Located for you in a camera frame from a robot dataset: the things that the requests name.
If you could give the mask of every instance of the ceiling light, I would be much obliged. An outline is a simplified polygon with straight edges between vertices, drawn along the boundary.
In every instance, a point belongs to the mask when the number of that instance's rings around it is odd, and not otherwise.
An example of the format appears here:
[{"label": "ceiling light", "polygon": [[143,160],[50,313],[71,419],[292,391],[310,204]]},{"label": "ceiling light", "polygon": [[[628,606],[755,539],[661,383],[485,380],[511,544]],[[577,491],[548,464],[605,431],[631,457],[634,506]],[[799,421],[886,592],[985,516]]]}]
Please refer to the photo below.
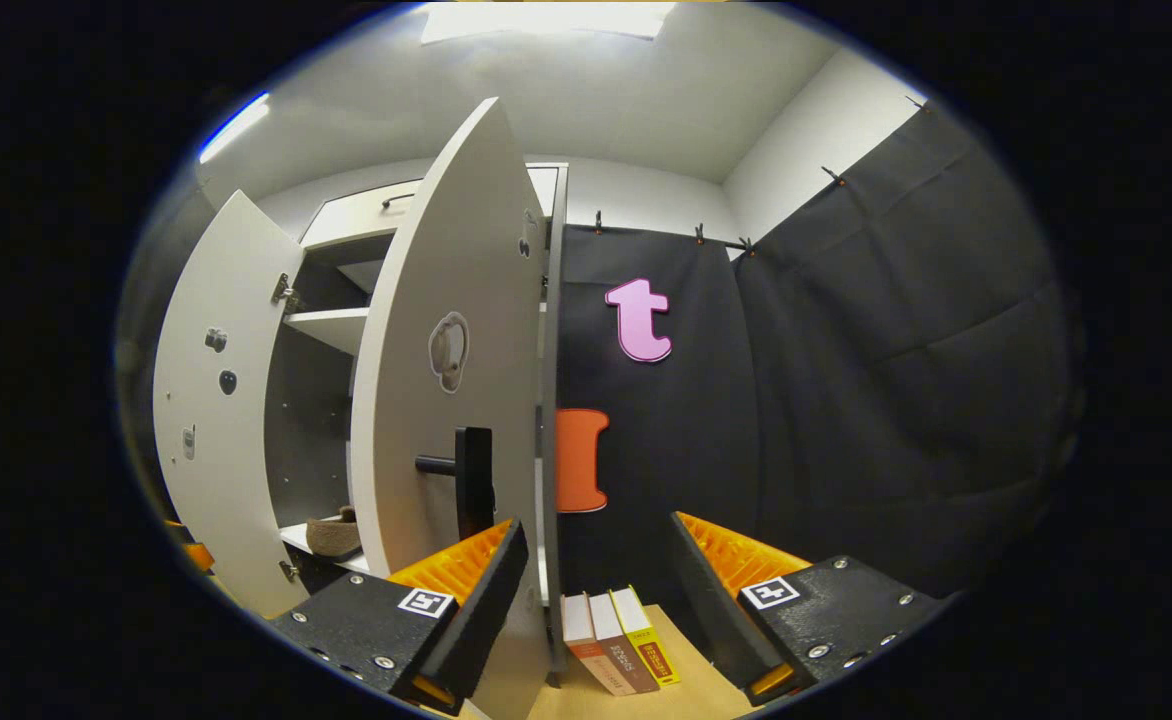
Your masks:
[{"label": "ceiling light", "polygon": [[230,118],[226,124],[222,125],[217,135],[212,136],[212,140],[199,152],[199,164],[207,163],[209,159],[212,159],[212,156],[222,151],[223,147],[230,145],[231,140],[243,135],[258,120],[265,118],[266,113],[270,113],[270,106],[266,104],[267,97],[270,97],[270,91],[263,91],[261,95],[257,96],[257,100],[248,102],[246,108],[236,114],[233,118]]},{"label": "ceiling light", "polygon": [[675,4],[430,4],[422,45],[484,32],[592,29],[657,36]]}]

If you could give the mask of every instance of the white wall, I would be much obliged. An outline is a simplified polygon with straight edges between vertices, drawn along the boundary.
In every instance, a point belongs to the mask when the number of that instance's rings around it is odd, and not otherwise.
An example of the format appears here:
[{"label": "white wall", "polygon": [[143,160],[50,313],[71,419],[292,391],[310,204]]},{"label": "white wall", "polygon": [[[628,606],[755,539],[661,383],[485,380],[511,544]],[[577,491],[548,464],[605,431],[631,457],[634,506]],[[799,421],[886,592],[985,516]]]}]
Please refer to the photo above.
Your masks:
[{"label": "white wall", "polygon": [[918,111],[925,96],[841,47],[724,181],[741,233],[759,240]]},{"label": "white wall", "polygon": [[[641,227],[691,235],[704,223],[706,237],[736,242],[741,232],[718,184],[650,168],[564,155],[526,155],[529,163],[568,163],[568,223],[594,224],[604,211],[606,227]],[[264,213],[297,240],[327,201],[370,186],[420,178],[431,159],[404,159],[335,174],[275,192],[257,202]]]}]

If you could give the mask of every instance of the black handle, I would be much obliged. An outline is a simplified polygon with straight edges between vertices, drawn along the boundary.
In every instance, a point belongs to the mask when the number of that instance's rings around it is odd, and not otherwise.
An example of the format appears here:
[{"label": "black handle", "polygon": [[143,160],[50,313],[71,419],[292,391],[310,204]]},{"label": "black handle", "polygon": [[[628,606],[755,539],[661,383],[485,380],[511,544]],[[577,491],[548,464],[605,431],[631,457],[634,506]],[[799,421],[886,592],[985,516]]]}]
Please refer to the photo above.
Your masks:
[{"label": "black handle", "polygon": [[493,430],[457,428],[454,454],[454,459],[418,455],[413,463],[421,473],[457,480],[457,536],[465,539],[493,527]]},{"label": "black handle", "polygon": [[406,192],[404,195],[397,195],[394,197],[388,197],[388,199],[381,201],[382,208],[390,208],[390,201],[402,201],[404,197],[413,197],[417,195],[416,192]]}]

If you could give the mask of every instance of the yellow book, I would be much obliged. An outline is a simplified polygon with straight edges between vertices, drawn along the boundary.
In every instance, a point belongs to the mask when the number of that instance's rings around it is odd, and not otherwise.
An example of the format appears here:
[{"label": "yellow book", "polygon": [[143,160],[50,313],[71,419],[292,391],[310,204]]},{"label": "yellow book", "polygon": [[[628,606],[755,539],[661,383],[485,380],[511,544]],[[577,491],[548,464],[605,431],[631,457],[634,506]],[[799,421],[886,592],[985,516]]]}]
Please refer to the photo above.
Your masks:
[{"label": "yellow book", "polygon": [[643,611],[640,596],[635,595],[635,585],[626,585],[622,591],[608,591],[608,597],[613,598],[613,609],[616,610],[618,620],[622,623],[622,632],[631,639],[636,656],[641,657],[657,685],[679,682],[679,673],[670,664],[670,653],[665,651],[657,629],[654,629],[649,616]]}]

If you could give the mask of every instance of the drawer handle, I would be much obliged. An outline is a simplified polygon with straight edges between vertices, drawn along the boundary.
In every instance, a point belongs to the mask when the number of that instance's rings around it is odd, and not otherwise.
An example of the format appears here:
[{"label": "drawer handle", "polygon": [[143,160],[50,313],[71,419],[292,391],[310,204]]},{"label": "drawer handle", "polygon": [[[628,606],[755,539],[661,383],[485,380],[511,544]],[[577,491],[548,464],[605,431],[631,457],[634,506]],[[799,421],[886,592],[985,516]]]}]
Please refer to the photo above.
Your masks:
[{"label": "drawer handle", "polygon": [[413,197],[414,195],[417,195],[417,193],[416,192],[408,192],[408,193],[404,193],[404,195],[397,195],[397,196],[394,196],[394,197],[388,197],[388,199],[381,201],[381,206],[382,208],[390,208],[390,201],[402,201],[404,197]]}]

